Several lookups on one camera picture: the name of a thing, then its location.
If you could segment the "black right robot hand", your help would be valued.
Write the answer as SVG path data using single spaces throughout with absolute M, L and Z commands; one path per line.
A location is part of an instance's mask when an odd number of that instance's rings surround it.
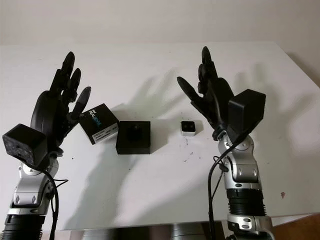
M 213 129 L 212 137 L 218 141 L 220 135 L 227 130 L 228 102 L 234 94 L 228 82 L 218 77 L 207 46 L 202 48 L 201 59 L 202 63 L 198 67 L 198 91 L 181 76 L 177 77 L 177 82 L 190 103 L 207 119 Z

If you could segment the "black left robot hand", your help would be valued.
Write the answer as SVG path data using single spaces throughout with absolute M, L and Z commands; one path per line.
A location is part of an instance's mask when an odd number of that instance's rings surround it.
M 31 117 L 31 128 L 47 137 L 48 153 L 58 156 L 63 154 L 60 145 L 80 122 L 91 94 L 90 86 L 77 93 L 82 73 L 79 68 L 74 69 L 74 63 L 75 55 L 70 51 L 56 70 L 49 90 L 38 97 Z

